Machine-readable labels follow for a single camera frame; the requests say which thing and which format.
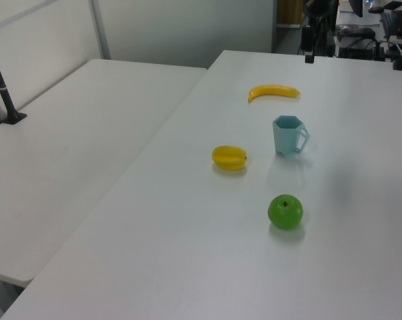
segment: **table surface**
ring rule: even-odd
[[[301,97],[248,103],[263,83]],[[298,157],[275,155],[279,115],[311,134]],[[226,144],[245,170],[212,163]],[[284,193],[305,210],[292,231],[267,217]],[[225,51],[12,319],[402,319],[402,71]]]
[[[0,279],[40,272],[205,72],[93,60],[0,125]]]

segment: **banana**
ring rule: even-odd
[[[215,164],[224,170],[239,170],[245,165],[247,153],[238,147],[222,145],[213,150],[212,158]]]
[[[300,95],[296,88],[287,87],[285,85],[259,85],[251,89],[248,95],[248,102],[252,102],[261,95],[282,95],[284,97],[295,98]]]

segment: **computer monitor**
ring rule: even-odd
[[[363,0],[349,0],[349,4],[352,7],[354,14],[358,17],[362,17]]]

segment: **fake fruit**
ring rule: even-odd
[[[292,195],[279,195],[272,200],[267,215],[276,228],[290,230],[300,223],[303,206]]]
[[[212,158],[215,164],[224,170],[239,170],[245,165],[247,153],[238,147],[222,145],[213,150]]]
[[[259,85],[250,90],[248,102],[252,102],[252,100],[262,95],[282,95],[284,97],[295,98],[300,95],[300,92],[296,88],[285,85]]]

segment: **cup handle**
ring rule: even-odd
[[[295,148],[295,152],[296,152],[297,154],[300,154],[300,153],[303,151],[303,149],[305,148],[306,143],[307,143],[307,140],[309,140],[309,138],[310,138],[310,134],[307,132],[305,126],[302,126],[301,128],[299,128],[299,129],[297,130],[297,133],[298,133],[299,135],[304,136],[304,138],[305,138],[305,141],[303,142],[301,148]]]

